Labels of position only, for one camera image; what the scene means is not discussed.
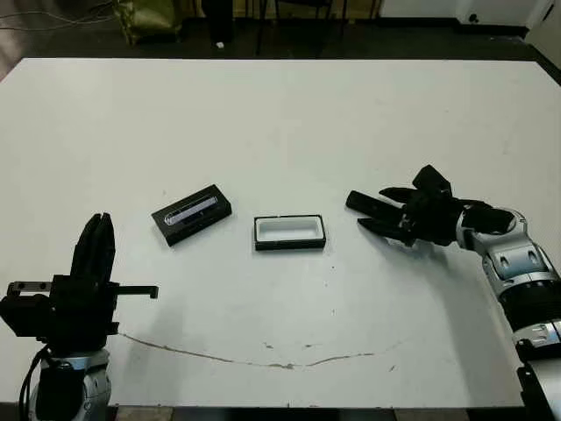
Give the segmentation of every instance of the wall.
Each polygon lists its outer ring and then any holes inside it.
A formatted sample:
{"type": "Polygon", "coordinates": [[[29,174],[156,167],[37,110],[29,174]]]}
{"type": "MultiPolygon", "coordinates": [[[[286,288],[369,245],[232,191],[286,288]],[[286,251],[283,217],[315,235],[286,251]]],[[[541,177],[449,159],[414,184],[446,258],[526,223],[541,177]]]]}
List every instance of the wall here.
{"type": "Polygon", "coordinates": [[[553,0],[383,0],[383,18],[457,18],[469,24],[476,13],[481,25],[513,25],[531,28],[553,0]]]}
{"type": "Polygon", "coordinates": [[[384,0],[383,18],[454,18],[458,0],[384,0]]]}
{"type": "Polygon", "coordinates": [[[556,1],[547,19],[528,32],[526,42],[561,69],[561,0],[556,1]]]}

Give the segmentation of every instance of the chair leg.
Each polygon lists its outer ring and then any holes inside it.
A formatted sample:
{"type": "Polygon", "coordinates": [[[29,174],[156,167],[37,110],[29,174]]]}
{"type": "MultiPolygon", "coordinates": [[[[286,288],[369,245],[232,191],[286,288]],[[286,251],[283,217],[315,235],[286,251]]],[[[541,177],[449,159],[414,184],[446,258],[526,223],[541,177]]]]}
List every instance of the chair leg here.
{"type": "Polygon", "coordinates": [[[327,4],[327,12],[325,13],[325,20],[328,20],[330,18],[332,5],[333,5],[333,0],[330,0],[330,2],[327,4]]]}
{"type": "Polygon", "coordinates": [[[376,5],[376,0],[372,0],[372,4],[370,4],[370,14],[368,16],[370,16],[370,20],[372,20],[373,14],[374,14],[374,6],[376,5]]]}
{"type": "Polygon", "coordinates": [[[261,54],[261,40],[263,40],[263,24],[265,23],[267,0],[259,0],[259,31],[257,32],[257,47],[255,55],[261,54]]]}
{"type": "Polygon", "coordinates": [[[341,36],[343,36],[344,26],[347,23],[347,2],[348,0],[343,1],[343,16],[341,17],[341,36]]]}

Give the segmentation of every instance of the black box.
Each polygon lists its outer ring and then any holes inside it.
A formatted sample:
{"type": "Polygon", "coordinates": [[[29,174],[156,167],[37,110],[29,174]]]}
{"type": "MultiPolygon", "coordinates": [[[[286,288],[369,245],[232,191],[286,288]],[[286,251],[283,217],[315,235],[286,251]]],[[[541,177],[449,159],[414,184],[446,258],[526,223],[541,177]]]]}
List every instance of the black box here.
{"type": "Polygon", "coordinates": [[[169,246],[231,214],[230,202],[215,184],[155,211],[152,218],[169,246]]]}

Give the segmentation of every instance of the black floor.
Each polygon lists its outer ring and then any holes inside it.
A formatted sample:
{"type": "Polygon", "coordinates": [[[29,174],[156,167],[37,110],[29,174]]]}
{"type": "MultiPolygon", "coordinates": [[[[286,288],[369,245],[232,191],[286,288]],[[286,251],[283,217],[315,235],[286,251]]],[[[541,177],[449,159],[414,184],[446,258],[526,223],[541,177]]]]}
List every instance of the black floor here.
{"type": "Polygon", "coordinates": [[[51,32],[1,31],[0,64],[7,73],[21,57],[512,60],[537,61],[561,84],[561,71],[521,37],[470,33],[452,24],[435,27],[358,21],[341,31],[340,21],[335,20],[328,24],[322,20],[267,21],[260,54],[258,21],[238,19],[234,30],[234,40],[224,50],[212,45],[203,19],[185,21],[180,42],[159,38],[136,46],[125,43],[116,20],[51,32]],[[3,54],[6,41],[11,43],[11,56],[3,54]]]}

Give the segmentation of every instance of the floor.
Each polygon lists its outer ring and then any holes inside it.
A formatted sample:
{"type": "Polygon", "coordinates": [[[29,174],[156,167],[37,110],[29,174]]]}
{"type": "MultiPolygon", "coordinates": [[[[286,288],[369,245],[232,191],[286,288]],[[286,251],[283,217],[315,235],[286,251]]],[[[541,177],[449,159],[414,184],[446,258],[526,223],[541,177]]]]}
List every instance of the floor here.
{"type": "MultiPolygon", "coordinates": [[[[17,11],[52,11],[74,19],[91,12],[95,0],[4,0],[0,15],[17,11]]],[[[48,27],[60,22],[45,16],[25,15],[2,25],[48,27]]],[[[181,42],[150,39],[128,46],[115,19],[92,25],[71,25],[55,31],[3,31],[0,29],[0,79],[22,57],[148,57],[224,59],[465,59],[537,61],[561,83],[561,70],[553,66],[520,36],[467,32],[443,22],[441,26],[416,22],[358,21],[344,26],[314,20],[287,20],[264,25],[257,55],[259,22],[237,19],[234,40],[224,50],[213,46],[203,19],[184,22],[181,42]]]]}
{"type": "MultiPolygon", "coordinates": [[[[52,11],[78,18],[94,5],[90,0],[4,0],[0,15],[16,11],[52,11]]],[[[46,27],[57,21],[25,15],[6,20],[3,26],[46,27]]],[[[466,32],[450,23],[440,26],[416,22],[370,22],[348,24],[341,32],[338,21],[267,22],[260,55],[256,54],[259,23],[237,19],[234,40],[224,50],[209,41],[207,24],[202,19],[185,21],[181,42],[151,39],[128,46],[115,19],[93,25],[71,25],[55,31],[8,31],[0,29],[0,80],[23,57],[144,57],[144,58],[223,58],[223,59],[465,59],[537,61],[557,83],[561,70],[553,66],[520,36],[493,32],[466,32]]],[[[17,419],[16,406],[0,403],[0,419],[17,419]]],[[[126,421],[252,421],[259,418],[321,418],[344,421],[485,421],[496,418],[523,420],[522,408],[500,410],[227,410],[227,409],[138,409],[112,408],[109,420],[126,421]]]]}

